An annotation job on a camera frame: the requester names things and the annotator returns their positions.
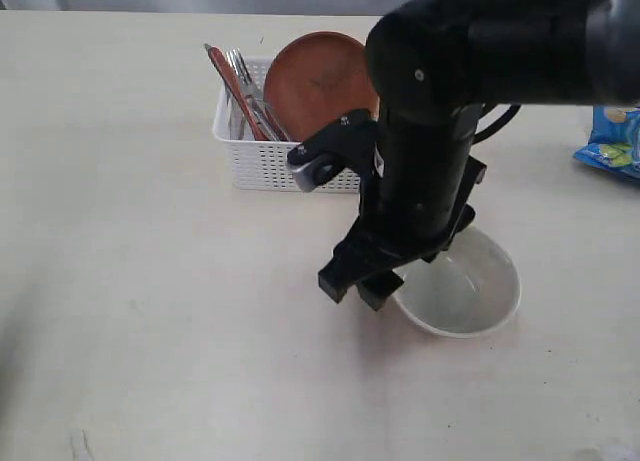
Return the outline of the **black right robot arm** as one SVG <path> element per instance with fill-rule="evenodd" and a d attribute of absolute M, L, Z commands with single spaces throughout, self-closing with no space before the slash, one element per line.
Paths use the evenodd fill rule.
<path fill-rule="evenodd" d="M 434 260 L 472 223 L 485 107 L 638 103 L 639 0 L 411 0 L 377 22 L 365 57 L 379 118 L 328 128 L 339 147 L 366 148 L 346 161 L 358 216 L 318 281 L 379 309 L 398 267 Z"/>

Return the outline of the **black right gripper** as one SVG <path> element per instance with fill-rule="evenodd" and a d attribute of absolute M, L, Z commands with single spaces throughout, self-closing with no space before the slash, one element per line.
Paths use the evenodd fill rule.
<path fill-rule="evenodd" d="M 475 214 L 466 205 L 486 173 L 470 154 L 481 112 L 470 105 L 419 124 L 381 106 L 375 155 L 382 170 L 366 182 L 356 222 L 318 273 L 333 301 L 355 286 L 380 311 L 404 283 L 388 270 L 434 257 L 470 224 Z"/>

